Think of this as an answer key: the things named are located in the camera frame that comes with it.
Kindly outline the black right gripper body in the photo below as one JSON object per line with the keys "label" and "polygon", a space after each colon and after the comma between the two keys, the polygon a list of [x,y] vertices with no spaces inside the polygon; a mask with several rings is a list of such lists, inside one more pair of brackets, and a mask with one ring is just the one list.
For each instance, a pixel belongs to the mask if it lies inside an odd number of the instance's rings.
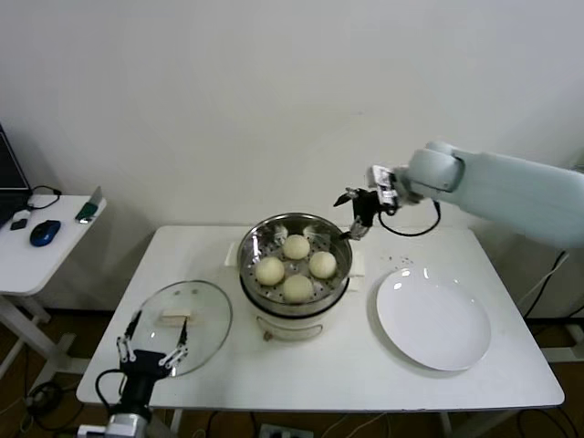
{"label": "black right gripper body", "polygon": [[373,226],[373,219],[380,210],[380,202],[376,191],[358,189],[353,198],[353,217],[362,226]]}

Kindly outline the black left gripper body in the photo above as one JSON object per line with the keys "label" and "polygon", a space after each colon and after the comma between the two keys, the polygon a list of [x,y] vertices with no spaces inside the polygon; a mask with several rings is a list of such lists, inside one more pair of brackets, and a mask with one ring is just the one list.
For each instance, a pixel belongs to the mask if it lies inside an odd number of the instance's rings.
{"label": "black left gripper body", "polygon": [[135,359],[120,362],[120,370],[126,377],[120,404],[148,407],[155,384],[171,375],[171,367],[160,364],[165,355],[160,352],[137,349]]}

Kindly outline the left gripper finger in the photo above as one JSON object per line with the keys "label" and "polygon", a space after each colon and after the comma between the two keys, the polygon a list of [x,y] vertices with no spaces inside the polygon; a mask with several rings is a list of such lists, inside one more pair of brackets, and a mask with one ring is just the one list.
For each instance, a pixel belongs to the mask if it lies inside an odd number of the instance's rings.
{"label": "left gripper finger", "polygon": [[130,320],[130,323],[126,327],[122,336],[117,337],[116,345],[119,355],[120,363],[134,362],[137,357],[130,344],[134,332],[139,324],[141,318],[141,311],[136,311]]}
{"label": "left gripper finger", "polygon": [[175,349],[159,360],[158,366],[164,368],[173,368],[178,365],[188,354],[186,343],[188,340],[187,319],[182,324],[181,333]]}

